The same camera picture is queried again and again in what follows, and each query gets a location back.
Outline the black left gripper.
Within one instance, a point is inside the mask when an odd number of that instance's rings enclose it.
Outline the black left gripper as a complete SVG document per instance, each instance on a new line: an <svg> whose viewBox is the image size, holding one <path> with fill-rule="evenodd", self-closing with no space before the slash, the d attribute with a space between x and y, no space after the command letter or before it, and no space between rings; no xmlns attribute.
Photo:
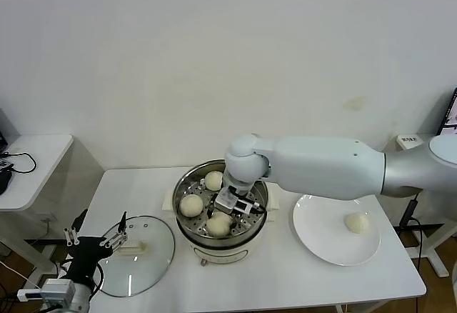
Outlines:
<svg viewBox="0 0 457 313"><path fill-rule="evenodd" d="M64 228L68 253L72 257L67 278L74 283L90 283L96 266L102 259L109 258L127 241L126 212L121 220L110 228L103 237L79 237L88 209L75 218L70 228Z"/></svg>

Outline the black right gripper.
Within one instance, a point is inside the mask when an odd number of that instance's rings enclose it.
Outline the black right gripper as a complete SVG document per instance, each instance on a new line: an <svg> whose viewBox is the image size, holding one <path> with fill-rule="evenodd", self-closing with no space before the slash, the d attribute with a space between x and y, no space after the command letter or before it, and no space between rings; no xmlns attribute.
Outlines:
<svg viewBox="0 0 457 313"><path fill-rule="evenodd" d="M206 205L206 216L212 217L213 212L218 211L227 215L232 213L232 196L229 192L219 192L215 195L212 202ZM234 216L231 218L230 233L231 235L243 234L246 231L243 217Z"/></svg>

